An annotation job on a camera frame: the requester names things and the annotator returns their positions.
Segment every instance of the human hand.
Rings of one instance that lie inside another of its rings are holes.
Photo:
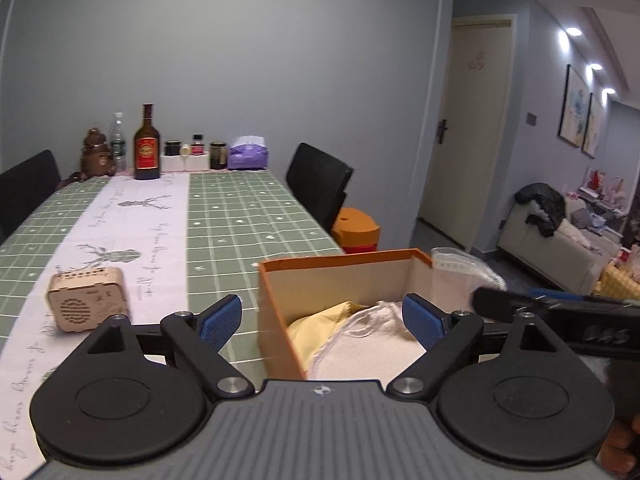
[[[638,459],[627,449],[640,434],[640,414],[631,421],[631,427],[619,421],[613,423],[600,449],[600,464],[609,472],[625,475],[636,466]]]

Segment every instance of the wine bottle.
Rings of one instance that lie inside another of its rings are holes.
[[[153,105],[145,105],[142,126],[133,138],[136,180],[160,178],[160,133],[151,123]]]

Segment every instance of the brown teapot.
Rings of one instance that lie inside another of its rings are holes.
[[[91,128],[84,138],[82,157],[80,158],[80,171],[87,178],[92,176],[113,176],[116,165],[113,155],[107,145],[107,138],[100,133],[98,128]]]

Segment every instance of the green plaid tablecloth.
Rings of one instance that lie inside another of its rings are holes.
[[[107,182],[57,192],[0,246],[0,351],[42,269]],[[258,262],[342,250],[269,171],[192,174],[185,214],[189,307],[199,313],[227,294],[242,299],[242,325],[221,354],[260,387]]]

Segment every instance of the yellow cloth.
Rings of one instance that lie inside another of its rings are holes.
[[[353,314],[365,308],[368,306],[345,301],[312,316],[302,317],[289,325],[287,335],[304,371],[308,369],[322,345],[329,341]]]
[[[632,280],[628,272],[609,264],[602,271],[595,293],[620,300],[640,300],[640,283]]]

